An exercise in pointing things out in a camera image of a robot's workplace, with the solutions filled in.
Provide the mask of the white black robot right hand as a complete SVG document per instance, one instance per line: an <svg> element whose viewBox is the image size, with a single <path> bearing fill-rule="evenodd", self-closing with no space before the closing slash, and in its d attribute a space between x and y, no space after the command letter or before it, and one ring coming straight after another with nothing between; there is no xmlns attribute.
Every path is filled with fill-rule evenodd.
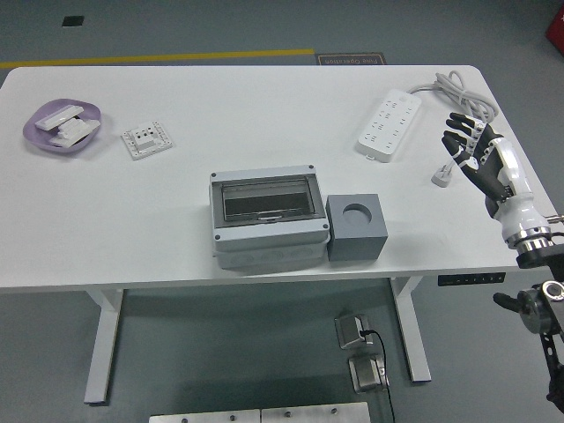
<svg viewBox="0 0 564 423"><path fill-rule="evenodd" d="M510 249L548 247L552 231L534 206L524 166L513 144L479 119L452 113L442 143L464 175L484 195L489 216L501 224Z"/></svg>

